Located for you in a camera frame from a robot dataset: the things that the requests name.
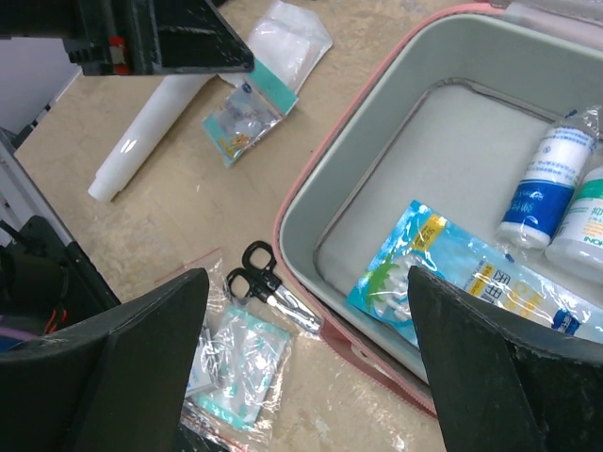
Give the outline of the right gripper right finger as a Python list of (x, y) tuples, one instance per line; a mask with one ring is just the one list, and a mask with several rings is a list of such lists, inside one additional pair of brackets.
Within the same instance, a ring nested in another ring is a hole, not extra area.
[(414, 266), (408, 299), (449, 451), (599, 451), (602, 346)]

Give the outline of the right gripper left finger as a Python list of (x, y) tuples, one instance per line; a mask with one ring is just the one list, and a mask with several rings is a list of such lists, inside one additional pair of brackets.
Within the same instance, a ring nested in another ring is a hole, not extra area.
[(171, 451), (208, 290), (195, 268), (2, 353), (2, 450)]

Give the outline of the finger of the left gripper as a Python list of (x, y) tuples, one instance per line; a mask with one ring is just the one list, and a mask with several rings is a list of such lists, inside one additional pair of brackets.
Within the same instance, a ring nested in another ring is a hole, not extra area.
[(1, 36), (60, 39), (86, 76), (254, 68), (253, 52), (213, 1), (4, 1)]

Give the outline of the white green bottle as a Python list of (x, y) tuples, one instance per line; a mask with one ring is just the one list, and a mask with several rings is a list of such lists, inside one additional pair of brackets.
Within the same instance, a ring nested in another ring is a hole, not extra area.
[(602, 283), (602, 168), (589, 171), (545, 252), (565, 271)]

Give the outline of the teal topped zip bag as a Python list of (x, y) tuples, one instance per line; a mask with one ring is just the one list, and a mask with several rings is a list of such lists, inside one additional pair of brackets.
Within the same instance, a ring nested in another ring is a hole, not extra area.
[(202, 122), (202, 128), (229, 167), (285, 119), (297, 94), (260, 60)]

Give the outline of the large blue packet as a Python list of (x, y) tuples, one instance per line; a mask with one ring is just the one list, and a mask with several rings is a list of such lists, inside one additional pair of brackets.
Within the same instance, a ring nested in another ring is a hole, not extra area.
[(518, 264), (419, 201), (404, 211), (346, 302), (415, 345), (408, 296), (413, 266), (552, 330), (602, 340), (601, 308)]

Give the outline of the black handled scissors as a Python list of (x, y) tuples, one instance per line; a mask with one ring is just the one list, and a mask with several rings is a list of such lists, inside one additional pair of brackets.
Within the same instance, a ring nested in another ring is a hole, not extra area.
[[(263, 266), (253, 263), (253, 255), (262, 250), (269, 256)], [(232, 269), (225, 277), (225, 288), (235, 299), (256, 298), (276, 309), (289, 320), (308, 333), (318, 335), (322, 326), (319, 316), (315, 315), (297, 296), (283, 283), (274, 272), (277, 260), (271, 244), (263, 240), (253, 241), (241, 256), (241, 266)], [(248, 289), (239, 297), (235, 294), (233, 283), (237, 278), (246, 282)]]

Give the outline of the white gauze packet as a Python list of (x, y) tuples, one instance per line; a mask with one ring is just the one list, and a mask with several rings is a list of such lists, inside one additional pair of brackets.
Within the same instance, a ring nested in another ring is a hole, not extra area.
[(318, 15), (308, 8), (274, 1), (247, 39), (255, 58), (298, 94), (333, 39)]

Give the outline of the white blue small bottle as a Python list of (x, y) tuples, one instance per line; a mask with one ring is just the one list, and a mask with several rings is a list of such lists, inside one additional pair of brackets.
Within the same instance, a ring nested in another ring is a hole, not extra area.
[(529, 250), (550, 244), (595, 153), (601, 116), (602, 107), (594, 105), (547, 127), (498, 225), (501, 238)]

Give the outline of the pink medicine kit case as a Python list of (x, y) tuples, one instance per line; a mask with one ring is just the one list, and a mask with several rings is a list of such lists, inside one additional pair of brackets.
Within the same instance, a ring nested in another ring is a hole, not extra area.
[(434, 415), (418, 350), (347, 294), (412, 201), (493, 241), (541, 133), (601, 101), (598, 1), (480, 1), (411, 31), (315, 152), (275, 223), (276, 259), (323, 315), (325, 341)]

